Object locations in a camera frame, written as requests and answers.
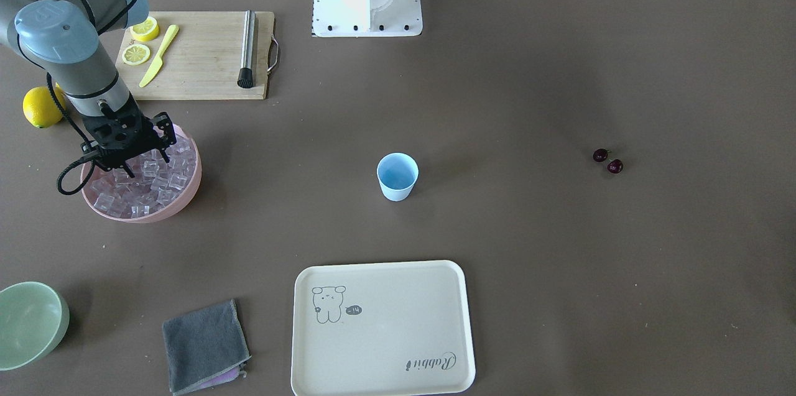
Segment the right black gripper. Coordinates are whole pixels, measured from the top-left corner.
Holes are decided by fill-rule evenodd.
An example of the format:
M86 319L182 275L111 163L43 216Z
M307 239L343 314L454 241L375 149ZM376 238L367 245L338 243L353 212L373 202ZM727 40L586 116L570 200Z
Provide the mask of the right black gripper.
M113 116L85 116L83 125L91 142L88 147L110 152L111 155L133 157L156 149L156 130L144 115L136 101L128 101ZM175 135L160 137L159 153L165 163L170 163L168 149L175 144ZM122 169L130 177L136 177L136 160L123 162Z

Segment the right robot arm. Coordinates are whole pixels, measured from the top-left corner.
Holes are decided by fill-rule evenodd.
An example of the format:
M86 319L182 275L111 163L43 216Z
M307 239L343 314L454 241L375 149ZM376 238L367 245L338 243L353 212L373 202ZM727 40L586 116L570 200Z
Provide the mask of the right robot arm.
M167 113L148 118L100 42L105 32L144 22L148 0L1 0L2 45L62 87L85 125L83 163L127 169L157 150L167 158L176 136Z

